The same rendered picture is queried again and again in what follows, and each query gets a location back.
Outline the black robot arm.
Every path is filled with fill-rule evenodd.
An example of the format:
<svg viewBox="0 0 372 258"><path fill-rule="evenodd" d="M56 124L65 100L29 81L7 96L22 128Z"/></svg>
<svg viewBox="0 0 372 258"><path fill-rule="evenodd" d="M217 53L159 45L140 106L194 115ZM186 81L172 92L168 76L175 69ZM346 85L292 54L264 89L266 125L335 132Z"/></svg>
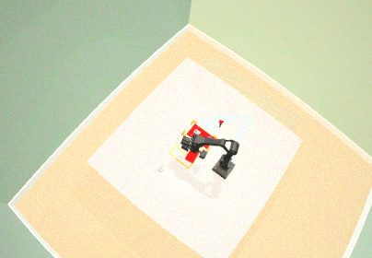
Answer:
<svg viewBox="0 0 372 258"><path fill-rule="evenodd" d="M230 142L230 148L225 147L226 142ZM182 145L191 147L193 150L203 148L203 146L221 147L226 151L226 154L221 155L220 169L228 170L231 165L233 155L238 154L240 143L234 140L215 139L215 138L204 138L201 135L192 135L192 138L184 136L180 142Z"/></svg>

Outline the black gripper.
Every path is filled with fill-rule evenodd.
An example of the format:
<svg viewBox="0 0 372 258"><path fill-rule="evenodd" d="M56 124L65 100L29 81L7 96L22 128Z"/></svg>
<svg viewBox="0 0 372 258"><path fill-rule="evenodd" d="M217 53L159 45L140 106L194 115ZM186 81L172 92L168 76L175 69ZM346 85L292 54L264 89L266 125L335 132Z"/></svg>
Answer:
<svg viewBox="0 0 372 258"><path fill-rule="evenodd" d="M205 157L207 156L207 154L208 154L208 152L207 151L205 151L205 150L203 150L203 151L201 151L201 150L193 150L191 147L187 147L187 146L185 146L185 145L182 145L181 146L181 149L183 149L183 150L185 150L185 151L189 151L190 150L190 152L192 152L193 154L195 154L196 155L196 153L199 153L200 154L200 156L199 156L199 158L202 158L202 159L205 159Z"/></svg>

